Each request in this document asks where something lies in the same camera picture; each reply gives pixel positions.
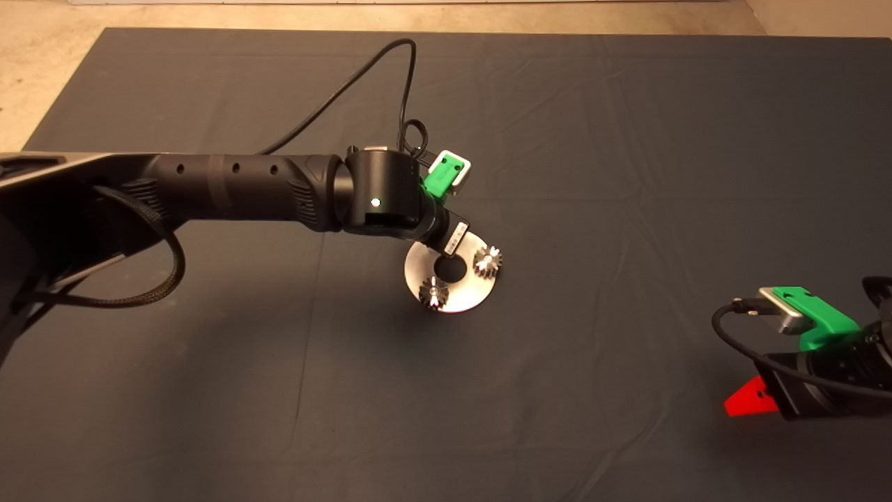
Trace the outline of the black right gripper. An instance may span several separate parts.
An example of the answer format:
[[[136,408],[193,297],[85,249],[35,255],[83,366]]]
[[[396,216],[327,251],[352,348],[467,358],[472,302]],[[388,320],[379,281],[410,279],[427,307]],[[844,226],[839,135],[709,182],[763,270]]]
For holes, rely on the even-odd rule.
[[[769,353],[771,361],[813,377],[853,386],[885,390],[886,341],[878,333],[844,337],[821,349]],[[829,390],[756,363],[760,376],[749,379],[724,400],[729,417],[777,413],[786,420],[829,417],[883,418],[884,398]]]

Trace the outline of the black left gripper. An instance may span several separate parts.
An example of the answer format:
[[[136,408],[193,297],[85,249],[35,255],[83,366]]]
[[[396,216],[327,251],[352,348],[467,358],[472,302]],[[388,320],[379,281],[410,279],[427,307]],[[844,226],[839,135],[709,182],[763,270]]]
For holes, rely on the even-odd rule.
[[[430,229],[420,238],[420,243],[439,255],[452,257],[470,228],[465,217],[442,206],[433,212],[433,223]]]

